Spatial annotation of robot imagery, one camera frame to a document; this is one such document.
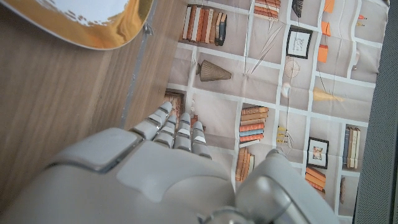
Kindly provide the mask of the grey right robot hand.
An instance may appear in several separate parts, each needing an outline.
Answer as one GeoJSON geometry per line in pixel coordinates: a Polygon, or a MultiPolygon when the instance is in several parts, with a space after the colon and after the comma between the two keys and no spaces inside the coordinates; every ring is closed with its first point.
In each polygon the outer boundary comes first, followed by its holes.
{"type": "Polygon", "coordinates": [[[163,103],[128,131],[105,129],[60,151],[1,222],[338,222],[278,149],[234,188],[211,158],[202,124],[171,109],[163,103]]]}

